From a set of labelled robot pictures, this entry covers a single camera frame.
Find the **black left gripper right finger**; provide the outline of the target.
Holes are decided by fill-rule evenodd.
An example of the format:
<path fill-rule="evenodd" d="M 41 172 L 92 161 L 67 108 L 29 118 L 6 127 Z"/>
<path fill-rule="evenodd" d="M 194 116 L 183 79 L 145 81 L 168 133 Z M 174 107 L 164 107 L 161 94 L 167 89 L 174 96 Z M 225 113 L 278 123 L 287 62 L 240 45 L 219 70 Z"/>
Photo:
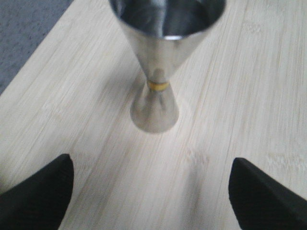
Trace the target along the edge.
<path fill-rule="evenodd" d="M 235 158 L 229 200 L 242 230 L 305 230 L 307 201 L 244 158 Z"/>

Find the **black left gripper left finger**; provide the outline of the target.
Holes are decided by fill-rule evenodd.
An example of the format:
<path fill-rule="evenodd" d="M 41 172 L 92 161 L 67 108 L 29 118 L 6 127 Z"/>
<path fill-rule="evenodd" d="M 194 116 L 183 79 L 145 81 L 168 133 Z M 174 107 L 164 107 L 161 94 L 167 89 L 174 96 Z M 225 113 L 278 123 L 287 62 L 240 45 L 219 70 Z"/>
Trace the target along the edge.
<path fill-rule="evenodd" d="M 73 162 L 61 154 L 0 196 L 2 230 L 57 230 L 73 191 Z"/>

